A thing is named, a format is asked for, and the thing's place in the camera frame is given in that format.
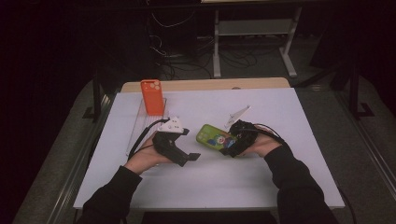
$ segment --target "black sleeve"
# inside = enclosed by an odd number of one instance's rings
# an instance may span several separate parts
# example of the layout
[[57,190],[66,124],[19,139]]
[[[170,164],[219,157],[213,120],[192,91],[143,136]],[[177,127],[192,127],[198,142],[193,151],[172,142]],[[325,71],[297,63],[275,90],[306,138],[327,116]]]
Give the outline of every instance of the black sleeve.
[[281,224],[338,223],[309,169],[288,148],[278,147],[264,158],[279,188],[277,207]]
[[119,224],[129,213],[132,195],[142,178],[120,166],[108,184],[84,203],[78,224]]

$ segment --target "wrist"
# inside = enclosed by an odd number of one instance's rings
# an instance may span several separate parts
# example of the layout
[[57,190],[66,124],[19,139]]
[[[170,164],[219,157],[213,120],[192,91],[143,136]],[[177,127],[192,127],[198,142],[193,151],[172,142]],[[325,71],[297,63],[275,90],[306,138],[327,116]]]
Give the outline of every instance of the wrist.
[[149,168],[155,166],[156,163],[149,162],[147,160],[139,160],[137,157],[132,157],[130,160],[128,160],[124,167],[127,168],[128,170],[134,172],[137,175],[143,174],[143,172],[147,171]]
[[260,157],[265,157],[268,153],[270,153],[272,150],[276,149],[277,147],[281,147],[282,145],[278,142],[270,143],[265,145],[265,147],[257,147],[255,152],[260,156]]

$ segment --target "metal frame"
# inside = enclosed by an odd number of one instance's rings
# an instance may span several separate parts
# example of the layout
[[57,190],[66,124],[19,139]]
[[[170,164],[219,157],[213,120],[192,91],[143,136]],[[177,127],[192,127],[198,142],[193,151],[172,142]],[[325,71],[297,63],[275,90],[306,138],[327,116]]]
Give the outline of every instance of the metal frame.
[[[213,77],[214,78],[221,78],[221,69],[220,69],[220,63],[219,63],[219,36],[220,35],[278,35],[278,34],[288,34],[288,37],[286,39],[285,45],[279,48],[280,55],[282,57],[282,61],[286,66],[286,69],[288,70],[289,76],[290,77],[297,77],[296,70],[294,69],[294,66],[291,62],[290,56],[289,56],[289,50],[291,46],[291,42],[294,38],[294,34],[298,25],[298,21],[300,19],[302,7],[297,7],[292,20],[290,21],[290,27],[289,30],[282,29],[282,27],[278,27],[277,25],[273,25],[271,27],[267,27],[267,31],[265,31],[266,27],[260,27],[258,28],[260,30],[254,31],[254,27],[252,29],[252,26],[254,26],[254,23],[251,21],[249,22],[249,27],[248,30],[243,31],[244,29],[241,28],[240,26],[237,26],[238,23],[235,21],[230,22],[232,25],[227,26],[227,21],[219,21],[219,11],[216,10],[215,14],[215,47],[214,47],[214,53],[213,53]],[[285,23],[287,20],[262,20],[271,22],[274,24],[279,24],[280,26]],[[239,29],[240,33],[235,33],[235,32],[230,32],[230,29],[224,29],[224,28],[230,28],[232,26],[235,26],[235,28]]]
[[369,154],[370,159],[372,160],[375,168],[384,180],[384,183],[388,187],[393,199],[396,200],[396,175],[389,168],[387,162],[379,152],[378,147],[375,145],[375,142],[370,137],[364,126],[361,124],[360,120],[356,119],[356,116],[353,113],[350,113],[350,103],[348,103],[348,99],[341,92],[336,92],[335,96],[341,107],[346,112],[349,120],[352,122],[359,135],[361,136],[361,139],[367,147],[367,153]]
[[62,186],[60,193],[57,197],[57,202],[53,206],[52,211],[47,219],[47,224],[60,223],[67,209],[67,205],[73,200],[73,196],[78,192],[79,186],[84,178],[85,171],[87,169],[84,164],[88,161],[90,152],[92,150],[92,144],[95,143],[95,138],[103,130],[108,113],[112,106],[112,100],[107,96],[104,96],[101,100],[102,113],[98,117],[97,121],[92,125],[90,132],[88,134],[87,140],[84,142],[81,150],[79,151],[76,159],[74,161],[73,167],[64,185]]

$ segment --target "white table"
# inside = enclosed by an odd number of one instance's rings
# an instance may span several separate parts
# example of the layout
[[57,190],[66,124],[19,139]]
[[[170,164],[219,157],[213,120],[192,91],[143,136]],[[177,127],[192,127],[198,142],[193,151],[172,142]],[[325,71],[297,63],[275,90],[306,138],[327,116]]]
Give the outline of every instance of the white table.
[[[223,128],[229,114],[251,105],[242,120],[274,128],[290,145],[318,181],[331,208],[344,207],[332,175],[323,159],[294,89],[251,89],[219,91],[165,91],[171,114],[178,115],[190,130],[176,144],[186,153],[198,152],[198,161],[184,167],[162,164],[143,173],[132,209],[175,210],[265,210],[276,207],[277,188],[262,158],[250,155],[233,159],[203,147],[195,135],[205,123]],[[141,93],[119,93],[74,207],[82,205],[127,161]]]

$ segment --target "person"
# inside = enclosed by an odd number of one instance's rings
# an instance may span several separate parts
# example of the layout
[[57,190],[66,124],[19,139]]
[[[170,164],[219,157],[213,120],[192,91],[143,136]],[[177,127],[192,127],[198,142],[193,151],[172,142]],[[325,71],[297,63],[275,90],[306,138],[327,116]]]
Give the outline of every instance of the person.
[[[78,224],[118,224],[128,215],[134,191],[142,180],[140,175],[157,164],[170,163],[157,153],[152,145],[152,137],[143,144],[143,149],[120,166],[106,185],[84,203]],[[241,155],[248,153],[256,153],[264,158],[273,173],[273,182],[279,188],[277,210],[281,224],[338,223],[324,202],[323,192],[309,169],[303,162],[296,160],[287,147],[259,133],[255,143]]]

